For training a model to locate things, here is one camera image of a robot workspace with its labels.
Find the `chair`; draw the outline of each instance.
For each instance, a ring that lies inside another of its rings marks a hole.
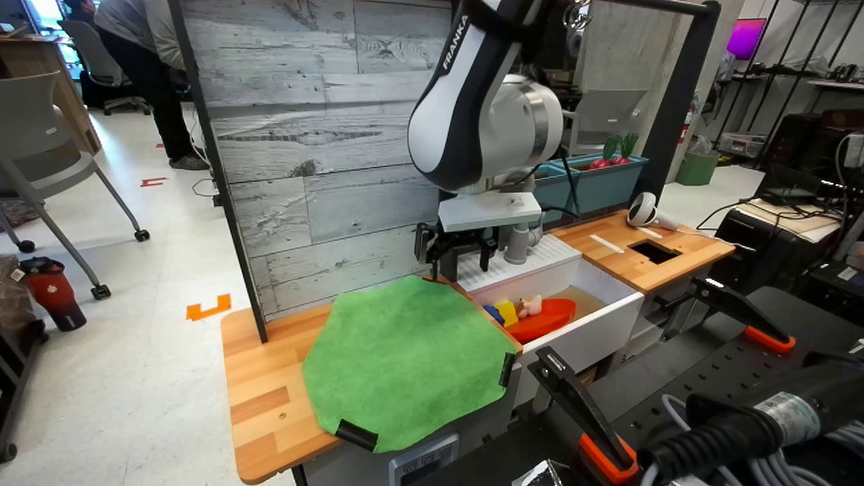
[[[143,97],[130,95],[132,81],[124,76],[124,70],[116,65],[116,59],[108,54],[103,46],[100,32],[89,22],[78,19],[62,19],[59,27],[73,38],[76,51],[81,57],[84,73],[95,86],[108,89],[108,97],[100,100],[105,116],[111,116],[113,108],[132,105],[143,113],[151,108],[146,105]]]
[[[97,300],[111,297],[111,289],[97,278],[76,246],[46,213],[46,197],[54,197],[92,173],[105,184],[119,208],[130,216],[135,240],[149,240],[151,235],[140,230],[138,219],[111,186],[105,173],[97,167],[95,157],[76,149],[70,127],[59,108],[54,108],[54,84],[59,73],[0,78],[0,192],[19,194],[32,211],[46,221],[57,240],[70,251],[92,281],[92,294]],[[0,216],[3,230],[19,246],[22,254],[30,254],[35,246],[19,240],[14,227]]]

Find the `green towel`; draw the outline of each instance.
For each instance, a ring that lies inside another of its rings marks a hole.
[[[516,351],[467,297],[410,275],[338,297],[302,375],[324,432],[348,421],[386,454],[497,402]]]

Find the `red fire extinguisher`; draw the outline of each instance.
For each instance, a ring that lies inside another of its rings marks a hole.
[[[65,270],[62,262],[35,257],[35,259],[24,259],[19,270],[24,273],[24,284],[32,300],[51,313],[57,329],[70,332],[86,324],[76,302],[76,292],[70,281],[62,275]]]

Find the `gray floor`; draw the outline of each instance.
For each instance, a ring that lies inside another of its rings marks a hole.
[[[97,124],[100,162],[154,240],[132,240],[95,178],[49,200],[59,227],[113,289],[111,300],[95,302],[49,230],[22,227],[38,254],[68,262],[89,324],[51,332],[27,383],[19,459],[0,467],[0,483],[235,486],[219,316],[186,321],[186,305],[216,302],[224,292],[235,308],[248,305],[224,213],[194,194],[211,192],[205,176],[165,165],[151,119],[113,113]],[[753,170],[721,167],[710,186],[670,184],[662,211],[697,224],[716,205],[753,194],[756,184]],[[14,254],[14,246],[0,238],[0,251]]]

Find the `person's leg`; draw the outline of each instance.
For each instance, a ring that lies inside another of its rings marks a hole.
[[[149,49],[100,30],[100,38],[116,65],[130,76],[140,95],[154,105],[154,122],[170,162],[194,157],[181,100],[173,92],[170,70]]]

